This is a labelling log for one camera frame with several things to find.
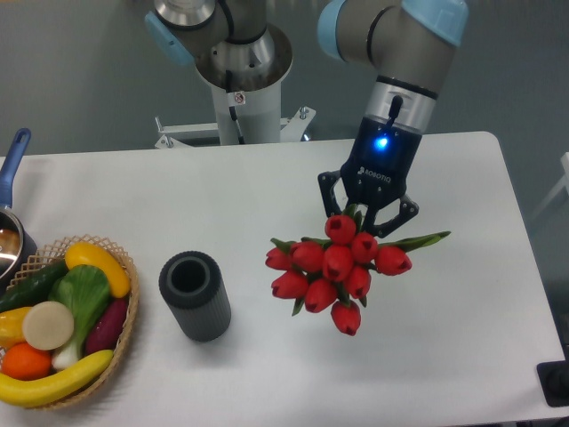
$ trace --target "white table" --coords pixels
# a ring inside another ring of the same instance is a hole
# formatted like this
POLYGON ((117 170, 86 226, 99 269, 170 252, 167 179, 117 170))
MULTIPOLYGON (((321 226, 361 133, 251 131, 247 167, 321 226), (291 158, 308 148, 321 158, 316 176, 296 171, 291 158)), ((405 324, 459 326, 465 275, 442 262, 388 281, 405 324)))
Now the white table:
POLYGON ((350 141, 26 157, 14 212, 39 245, 89 233, 124 246, 141 307, 129 358, 91 402, 0 404, 2 425, 443 426, 569 414, 536 365, 563 352, 506 166, 489 133, 430 135, 409 175, 419 216, 389 240, 451 230, 373 278, 356 337, 271 295, 270 238, 324 236, 317 174, 350 141), (233 318, 188 340, 157 287, 185 250, 220 265, 233 318))

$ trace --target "red tulip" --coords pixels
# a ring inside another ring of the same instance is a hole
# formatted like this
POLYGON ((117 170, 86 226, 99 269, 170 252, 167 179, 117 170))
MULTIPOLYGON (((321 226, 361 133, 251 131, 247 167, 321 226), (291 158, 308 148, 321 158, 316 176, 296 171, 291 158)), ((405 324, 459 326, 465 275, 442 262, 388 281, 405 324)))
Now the red tulip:
POLYGON ((306 311, 319 313, 332 305, 338 298, 338 291, 329 280, 320 278, 310 284, 309 291, 304 298, 306 311))
POLYGON ((377 254, 377 242, 370 233, 358 233, 351 244, 354 261, 359 264, 367 264, 373 261, 377 254))
POLYGON ((349 276, 344 280, 344 286, 352 298, 359 299, 367 295, 372 283, 372 275, 364 267, 355 265, 349 276))
POLYGON ((275 270, 290 270, 293 266, 289 257, 278 247, 274 247, 267 252, 267 260, 265 265, 275 270))
POLYGON ((332 282, 341 282, 354 266, 352 252, 347 246, 332 245, 324 252, 324 277, 332 282))
POLYGON ((403 249, 397 246, 382 246, 375 255, 375 267, 386 276, 405 273, 413 264, 403 249))
POLYGON ((297 271, 287 271, 271 285, 273 296, 291 300, 302 298, 309 290, 309 281, 302 273, 297 271))
POLYGON ((332 320, 340 332, 354 336, 362 323, 359 307, 353 301, 349 302, 349 308, 337 301, 332 306, 332 320))
POLYGON ((315 242, 300 242, 291 247, 289 256, 293 260, 293 264, 302 270, 308 273, 316 273, 322 269, 324 249, 315 242))
POLYGON ((336 245, 348 245, 356 235, 356 223, 347 215, 328 218, 324 231, 336 245))

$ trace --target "yellow pepper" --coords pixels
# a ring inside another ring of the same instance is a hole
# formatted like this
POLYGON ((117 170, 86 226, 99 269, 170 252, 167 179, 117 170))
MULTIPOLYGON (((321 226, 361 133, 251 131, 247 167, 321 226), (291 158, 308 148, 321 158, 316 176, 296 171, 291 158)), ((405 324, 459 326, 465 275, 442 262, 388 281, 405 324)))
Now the yellow pepper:
POLYGON ((9 349, 18 342, 26 341, 21 324, 30 310, 31 307, 22 307, 0 313, 0 347, 9 349))
POLYGON ((107 276, 110 294, 114 298, 123 298, 131 290, 131 281, 121 265, 100 246, 77 242, 65 253, 65 263, 70 270, 77 265, 92 265, 101 269, 107 276))

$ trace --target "white radish slice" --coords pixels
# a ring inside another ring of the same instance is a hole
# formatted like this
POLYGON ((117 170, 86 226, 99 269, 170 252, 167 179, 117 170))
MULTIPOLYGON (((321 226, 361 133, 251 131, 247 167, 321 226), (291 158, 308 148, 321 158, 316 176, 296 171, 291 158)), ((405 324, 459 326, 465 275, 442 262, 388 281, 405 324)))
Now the white radish slice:
POLYGON ((71 338, 73 314, 60 302, 40 302, 28 312, 21 328, 29 345, 38 350, 54 350, 71 338))

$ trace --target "green cucumber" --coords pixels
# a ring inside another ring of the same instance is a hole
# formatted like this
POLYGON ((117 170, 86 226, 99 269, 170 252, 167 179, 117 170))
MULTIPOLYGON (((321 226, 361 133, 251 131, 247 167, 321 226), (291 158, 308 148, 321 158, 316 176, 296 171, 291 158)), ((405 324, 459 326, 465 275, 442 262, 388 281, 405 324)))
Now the green cucumber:
POLYGON ((55 281, 67 273, 65 261, 58 260, 24 278, 18 285, 7 289, 0 298, 0 313, 47 301, 55 281))

